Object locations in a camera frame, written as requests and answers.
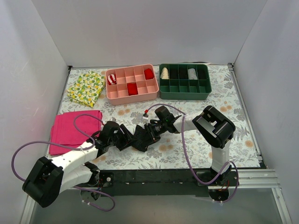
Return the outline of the black striped underwear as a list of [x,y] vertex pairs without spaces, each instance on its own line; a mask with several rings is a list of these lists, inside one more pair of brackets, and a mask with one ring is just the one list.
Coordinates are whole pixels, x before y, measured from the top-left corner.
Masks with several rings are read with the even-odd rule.
[[146,142],[145,128],[141,127],[140,125],[136,126],[134,136],[137,138],[137,141],[135,144],[132,145],[132,147],[137,149],[140,152],[146,152],[148,149],[148,146],[154,144],[154,143]]

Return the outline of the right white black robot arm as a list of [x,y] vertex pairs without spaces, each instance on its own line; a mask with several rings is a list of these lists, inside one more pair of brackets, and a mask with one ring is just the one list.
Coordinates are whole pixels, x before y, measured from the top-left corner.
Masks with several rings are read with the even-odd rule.
[[[147,117],[149,110],[155,106],[158,106],[155,110],[158,120],[144,125],[145,131],[141,137],[143,149],[147,149],[149,145],[158,142],[160,135],[165,132],[179,133],[182,138],[186,162],[197,182],[202,185],[214,183],[219,186],[227,182],[232,164],[229,160],[229,146],[235,132],[233,122],[211,105],[201,112],[187,115],[174,106],[155,104],[145,110],[143,116]],[[197,176],[187,155],[184,133],[192,130],[198,130],[212,149],[211,180],[207,182]]]

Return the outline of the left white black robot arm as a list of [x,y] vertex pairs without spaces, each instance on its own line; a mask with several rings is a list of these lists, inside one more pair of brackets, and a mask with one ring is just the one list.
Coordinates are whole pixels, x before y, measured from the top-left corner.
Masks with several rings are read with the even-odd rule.
[[102,156],[110,147],[128,148],[137,140],[124,125],[107,122],[79,147],[61,156],[37,160],[22,189],[45,208],[51,205],[63,191],[85,184],[100,186],[100,169],[91,161]]

